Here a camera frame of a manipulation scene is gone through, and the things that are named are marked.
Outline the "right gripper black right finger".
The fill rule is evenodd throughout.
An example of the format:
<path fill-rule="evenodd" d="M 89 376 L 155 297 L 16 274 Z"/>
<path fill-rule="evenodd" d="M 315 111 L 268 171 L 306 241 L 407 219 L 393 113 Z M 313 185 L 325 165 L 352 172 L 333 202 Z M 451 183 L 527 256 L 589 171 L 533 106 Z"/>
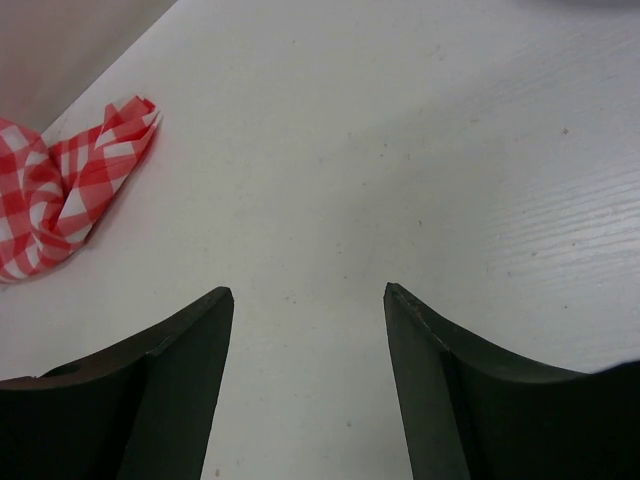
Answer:
<path fill-rule="evenodd" d="M 639 365 L 547 365 L 458 326 L 390 283 L 384 310 L 416 479 L 635 479 Z"/>

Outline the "red white checkered cloth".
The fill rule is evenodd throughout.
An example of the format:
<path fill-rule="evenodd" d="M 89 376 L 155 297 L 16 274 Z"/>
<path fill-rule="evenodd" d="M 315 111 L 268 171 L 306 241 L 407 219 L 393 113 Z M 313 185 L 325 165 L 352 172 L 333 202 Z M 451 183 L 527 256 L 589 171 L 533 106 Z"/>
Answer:
<path fill-rule="evenodd" d="M 101 124 L 52 146 L 1 122 L 1 280 L 14 283 L 65 261 L 142 161 L 160 110 L 133 96 L 111 103 Z"/>

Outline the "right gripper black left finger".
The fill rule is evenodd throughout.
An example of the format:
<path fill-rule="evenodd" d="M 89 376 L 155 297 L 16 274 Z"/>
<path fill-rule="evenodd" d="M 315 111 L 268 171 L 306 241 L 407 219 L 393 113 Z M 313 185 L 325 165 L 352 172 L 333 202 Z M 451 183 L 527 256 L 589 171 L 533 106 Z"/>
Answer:
<path fill-rule="evenodd" d="M 233 312 L 218 287 L 94 354 L 2 381 L 2 478 L 200 478 Z"/>

